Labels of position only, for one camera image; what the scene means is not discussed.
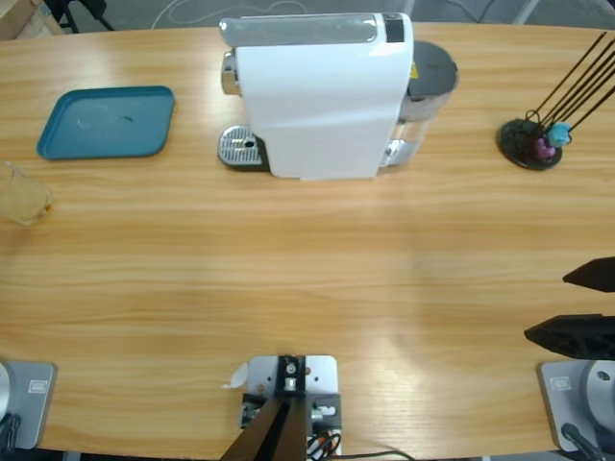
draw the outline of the chair leg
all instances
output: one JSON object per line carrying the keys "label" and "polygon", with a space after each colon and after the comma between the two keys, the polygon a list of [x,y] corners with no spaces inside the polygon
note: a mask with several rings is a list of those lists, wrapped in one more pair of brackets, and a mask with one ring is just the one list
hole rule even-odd
{"label": "chair leg", "polygon": [[61,0],[61,8],[63,9],[64,15],[66,16],[66,21],[68,22],[68,27],[70,27],[70,31],[73,34],[78,34],[79,29],[77,29],[77,23],[75,22],[73,13],[70,12],[70,9],[68,8],[68,0]]}
{"label": "chair leg", "polygon": [[107,19],[105,19],[103,16],[100,16],[100,18],[98,19],[100,21],[100,23],[105,26],[107,28],[108,31],[114,31],[115,29],[113,28],[113,26],[107,22]]}

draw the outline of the wood grain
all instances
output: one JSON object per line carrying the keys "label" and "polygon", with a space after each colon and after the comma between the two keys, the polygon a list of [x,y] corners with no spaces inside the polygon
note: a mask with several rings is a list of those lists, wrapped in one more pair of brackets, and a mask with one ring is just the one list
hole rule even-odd
{"label": "wood grain", "polygon": [[[256,354],[339,362],[345,450],[418,457],[554,447],[523,330],[613,313],[561,277],[615,254],[615,105],[553,171],[510,164],[496,130],[536,106],[596,31],[419,24],[460,84],[408,166],[371,181],[236,173],[218,135],[244,119],[222,94],[216,30],[0,43],[0,158],[49,185],[32,228],[0,224],[0,354],[59,374],[42,444],[217,457],[238,434]],[[36,142],[76,88],[168,85],[152,158],[47,162]]]}

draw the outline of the blue object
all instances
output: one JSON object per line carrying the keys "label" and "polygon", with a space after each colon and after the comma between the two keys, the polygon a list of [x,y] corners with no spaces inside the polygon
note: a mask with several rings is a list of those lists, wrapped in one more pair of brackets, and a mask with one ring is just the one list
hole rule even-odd
{"label": "blue object", "polygon": [[547,133],[547,140],[551,147],[564,147],[570,144],[570,129],[572,125],[565,122],[553,123],[553,126]]}
{"label": "blue object", "polygon": [[49,160],[151,156],[164,146],[173,104],[166,86],[69,91],[49,116],[38,154]]}

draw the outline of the sticker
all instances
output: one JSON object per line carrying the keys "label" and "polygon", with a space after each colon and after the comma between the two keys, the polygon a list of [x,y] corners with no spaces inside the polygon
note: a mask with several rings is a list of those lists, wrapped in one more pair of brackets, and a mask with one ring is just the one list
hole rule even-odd
{"label": "sticker", "polygon": [[30,385],[28,386],[28,394],[45,394],[47,392],[48,385],[49,381],[32,379],[30,381]]}
{"label": "sticker", "polygon": [[554,391],[570,391],[570,379],[567,376],[557,376],[551,378],[551,388]]}

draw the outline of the black cable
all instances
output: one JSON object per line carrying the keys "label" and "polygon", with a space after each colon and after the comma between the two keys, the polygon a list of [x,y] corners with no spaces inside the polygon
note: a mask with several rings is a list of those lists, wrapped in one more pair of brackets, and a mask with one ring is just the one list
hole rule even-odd
{"label": "black cable", "polygon": [[[328,457],[330,457],[330,453],[335,453],[337,447],[339,447],[341,437],[342,436],[339,433],[328,435],[324,442],[320,443],[315,449],[313,449],[307,454],[307,457],[311,461],[321,461],[323,459],[327,459]],[[322,450],[321,455],[314,457],[314,454],[316,454],[320,450]]]}
{"label": "black cable", "polygon": [[323,459],[328,460],[328,459],[378,458],[379,456],[390,456],[390,455],[400,456],[404,459],[407,459],[408,461],[416,461],[412,456],[398,449],[390,449],[388,451],[376,451],[374,453],[340,454],[340,455],[334,454],[333,456],[330,456],[328,458],[323,458]]}
{"label": "black cable", "polygon": [[491,8],[491,5],[493,5],[493,2],[495,2],[496,0],[489,0],[487,2],[487,5],[484,7],[484,10],[482,10],[482,13],[479,16],[479,20],[477,21],[477,24],[481,23],[482,20],[484,19],[484,17],[486,16],[487,12],[489,11],[489,9]]}

